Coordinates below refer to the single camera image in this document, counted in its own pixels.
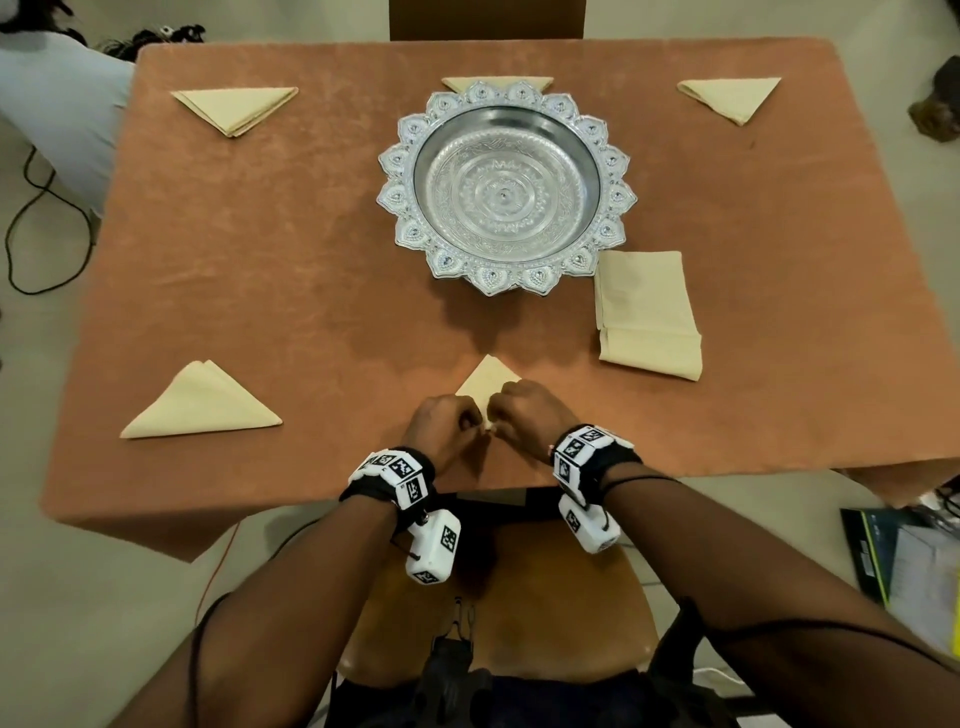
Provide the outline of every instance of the hand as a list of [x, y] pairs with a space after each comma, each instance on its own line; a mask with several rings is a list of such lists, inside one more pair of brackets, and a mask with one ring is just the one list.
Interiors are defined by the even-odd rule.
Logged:
[[508, 381], [490, 398], [493, 434], [521, 452], [550, 463], [550, 446], [581, 420], [549, 389], [532, 379]]
[[439, 475], [483, 433], [483, 416], [473, 397], [442, 395], [423, 401], [400, 444], [429, 457]]

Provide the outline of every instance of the person's right hand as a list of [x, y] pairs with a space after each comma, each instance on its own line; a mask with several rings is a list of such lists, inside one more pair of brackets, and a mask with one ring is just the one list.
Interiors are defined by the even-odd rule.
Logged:
[[550, 447], [580, 419], [549, 389], [532, 379], [508, 381], [490, 398], [487, 417], [493, 434], [521, 452], [550, 463]]

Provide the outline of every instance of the wooden chair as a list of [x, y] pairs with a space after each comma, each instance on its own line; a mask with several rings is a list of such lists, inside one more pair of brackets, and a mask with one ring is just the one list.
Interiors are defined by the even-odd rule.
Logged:
[[340, 674], [373, 688], [419, 678], [458, 595], [476, 608], [472, 668], [587, 683], [649, 662], [657, 629], [619, 546], [590, 556], [560, 521], [502, 525], [492, 533], [495, 566], [473, 599], [456, 572], [443, 584], [416, 584], [404, 571], [406, 557], [391, 549]]
[[390, 40], [582, 38], [587, 0], [390, 0]]

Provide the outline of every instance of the red cable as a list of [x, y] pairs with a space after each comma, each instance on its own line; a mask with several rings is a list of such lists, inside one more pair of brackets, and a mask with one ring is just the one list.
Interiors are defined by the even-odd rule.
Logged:
[[220, 567], [227, 560], [227, 554], [230, 552], [230, 547], [233, 546], [233, 539], [237, 537], [237, 531], [240, 529], [240, 522], [238, 522], [233, 527], [233, 533], [230, 534], [230, 540], [227, 541], [227, 547], [224, 549], [223, 555], [220, 557], [220, 563], [217, 564], [217, 568], [213, 570], [213, 573], [210, 574], [209, 580], [206, 582], [206, 587], [204, 588], [204, 595], [200, 597], [200, 602], [197, 604], [197, 613], [193, 616], [193, 626], [197, 626], [200, 623], [200, 610], [204, 606], [204, 601], [206, 601], [206, 594], [210, 591], [210, 587], [213, 585], [213, 580], [217, 578], [217, 574], [220, 572]]

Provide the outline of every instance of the person's left hand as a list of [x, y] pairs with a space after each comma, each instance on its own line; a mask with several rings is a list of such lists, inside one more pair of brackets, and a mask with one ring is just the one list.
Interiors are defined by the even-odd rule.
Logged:
[[417, 408], [400, 444], [429, 457], [439, 475], [483, 434], [483, 416], [473, 397], [441, 395]]

